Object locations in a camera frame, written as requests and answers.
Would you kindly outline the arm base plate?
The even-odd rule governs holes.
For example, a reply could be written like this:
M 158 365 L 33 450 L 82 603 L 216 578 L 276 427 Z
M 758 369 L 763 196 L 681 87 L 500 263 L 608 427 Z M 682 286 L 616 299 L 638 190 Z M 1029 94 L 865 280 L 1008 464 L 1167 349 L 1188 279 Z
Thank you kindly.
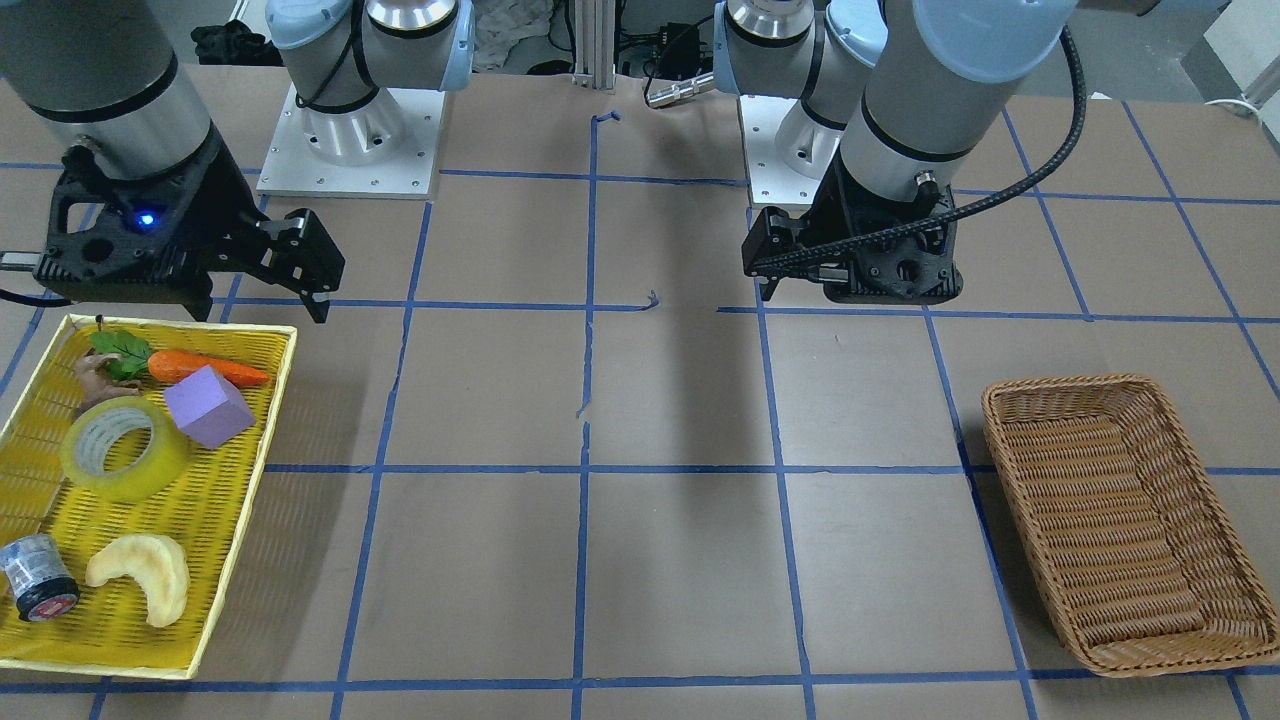
M 751 201 L 804 214 L 844 132 L 810 118 L 797 99 L 741 96 L 739 114 Z
M 270 196 L 431 197 L 449 95 L 383 88 L 347 114 L 300 108 L 289 88 L 256 184 Z

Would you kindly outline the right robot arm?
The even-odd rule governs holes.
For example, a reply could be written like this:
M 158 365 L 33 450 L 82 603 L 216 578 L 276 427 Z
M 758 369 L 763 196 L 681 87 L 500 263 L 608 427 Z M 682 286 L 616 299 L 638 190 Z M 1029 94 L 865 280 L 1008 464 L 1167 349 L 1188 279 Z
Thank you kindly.
M 410 99 L 460 91 L 472 70 L 470 1 L 270 1 L 291 97 L 265 176 L 319 193 L 424 195 L 430 146 Z M 44 246 L 5 252 L 47 297 L 12 304 L 170 304 L 198 322 L 212 273 L 296 295 L 326 320 L 346 260 L 308 209 L 274 220 L 145 1 L 5 1 L 3 76 L 61 142 Z

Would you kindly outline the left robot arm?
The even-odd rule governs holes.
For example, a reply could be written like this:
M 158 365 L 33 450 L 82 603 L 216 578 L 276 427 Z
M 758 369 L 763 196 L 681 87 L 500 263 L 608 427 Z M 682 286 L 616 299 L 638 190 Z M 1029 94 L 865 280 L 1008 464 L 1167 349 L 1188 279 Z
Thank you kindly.
M 956 299 L 957 223 L 1051 176 L 1085 127 L 1088 91 L 1068 28 L 1074 1 L 721 1 L 717 87 L 795 99 L 837 135 L 810 206 L 764 206 L 742 272 L 769 301 L 786 279 L 835 304 Z M 954 177 L 1025 77 L 1060 47 L 1071 79 L 1068 135 L 1009 187 L 959 204 Z

